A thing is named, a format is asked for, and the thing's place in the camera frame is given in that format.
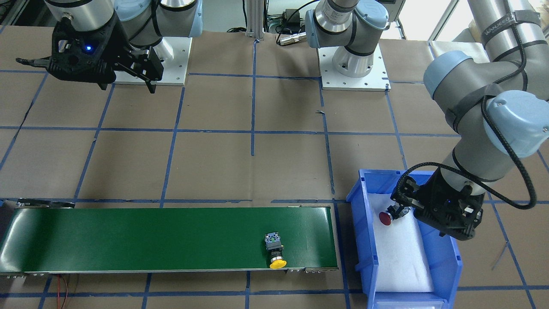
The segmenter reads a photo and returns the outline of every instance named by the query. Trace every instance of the conveyor belt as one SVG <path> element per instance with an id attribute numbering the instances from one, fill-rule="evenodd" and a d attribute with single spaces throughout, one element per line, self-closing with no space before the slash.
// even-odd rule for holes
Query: conveyor belt
<path id="1" fill-rule="evenodd" d="M 288 269 L 337 269 L 329 207 L 16 209 L 0 273 L 269 269 L 279 232 Z"/>

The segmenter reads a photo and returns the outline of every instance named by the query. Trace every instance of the red button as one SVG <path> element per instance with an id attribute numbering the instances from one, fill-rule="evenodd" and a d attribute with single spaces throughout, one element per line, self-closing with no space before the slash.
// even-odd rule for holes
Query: red button
<path id="1" fill-rule="evenodd" d="M 390 225 L 391 224 L 391 215 L 388 214 L 387 212 L 380 212 L 379 213 L 379 220 L 381 221 L 381 223 L 385 224 L 385 225 Z"/>

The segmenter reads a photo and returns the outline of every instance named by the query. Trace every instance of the white mounting plate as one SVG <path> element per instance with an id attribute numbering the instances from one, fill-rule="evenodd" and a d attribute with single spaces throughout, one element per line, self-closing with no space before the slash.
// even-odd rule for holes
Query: white mounting plate
<path id="1" fill-rule="evenodd" d="M 355 91 L 385 91 L 385 89 L 391 89 L 379 45 L 374 51 L 372 69 L 363 78 L 350 78 L 335 69 L 332 64 L 332 57 L 337 49 L 337 46 L 318 49 L 318 62 L 320 64 L 323 89 Z"/>
<path id="2" fill-rule="evenodd" d="M 159 86 L 184 86 L 193 39 L 190 37 L 164 37 L 164 39 L 172 46 L 174 58 L 172 61 L 163 62 L 164 73 L 162 74 L 162 80 L 156 82 L 156 84 Z M 116 72 L 116 81 L 114 83 L 145 85 L 143 80 L 123 71 Z"/>

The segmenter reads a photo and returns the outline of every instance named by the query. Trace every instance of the light blue joint cap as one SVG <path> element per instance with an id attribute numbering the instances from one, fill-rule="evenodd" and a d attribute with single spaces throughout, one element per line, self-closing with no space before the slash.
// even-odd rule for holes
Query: light blue joint cap
<path id="1" fill-rule="evenodd" d="M 134 19 L 150 5 L 150 0 L 115 0 L 114 9 L 120 21 Z"/>
<path id="2" fill-rule="evenodd" d="M 448 73 L 467 59 L 473 58 L 462 51 L 451 51 L 440 55 L 431 62 L 427 70 L 425 70 L 425 74 L 423 74 L 423 83 L 427 91 L 429 91 L 431 98 L 433 98 L 436 88 Z"/>
<path id="3" fill-rule="evenodd" d="M 376 0 L 360 0 L 355 7 L 355 13 L 358 18 L 378 30 L 385 29 L 389 20 L 387 9 Z"/>
<path id="4" fill-rule="evenodd" d="M 320 48 L 314 18 L 315 10 L 308 10 L 307 13 L 305 13 L 305 32 L 307 33 L 307 42 L 309 43 L 309 46 L 312 48 Z"/>
<path id="5" fill-rule="evenodd" d="M 532 93 L 509 90 L 488 102 L 486 110 L 519 158 L 533 155 L 549 137 L 549 103 Z M 486 120 L 490 141 L 507 154 Z"/>
<path id="6" fill-rule="evenodd" d="M 202 0 L 197 0 L 197 9 L 194 11 L 193 25 L 189 32 L 189 37 L 197 37 L 202 35 L 202 28 L 204 23 L 202 22 Z"/>

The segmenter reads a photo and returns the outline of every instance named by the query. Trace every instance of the blue plastic bin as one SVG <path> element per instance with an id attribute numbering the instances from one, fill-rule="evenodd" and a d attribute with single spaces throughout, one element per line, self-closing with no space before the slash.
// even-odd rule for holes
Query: blue plastic bin
<path id="1" fill-rule="evenodd" d="M 434 292 L 388 293 L 376 292 L 378 256 L 373 231 L 373 220 L 368 193 L 391 194 L 400 175 L 399 170 L 361 169 L 359 178 L 347 201 L 351 203 L 355 226 L 358 265 L 361 273 L 362 291 L 368 295 L 368 309 L 382 308 L 440 308 L 452 309 L 456 297 L 463 263 L 456 240 L 448 235 L 439 236 L 439 231 L 418 221 L 423 238 L 423 247 L 429 264 Z M 412 172 L 418 184 L 424 184 L 433 172 Z"/>

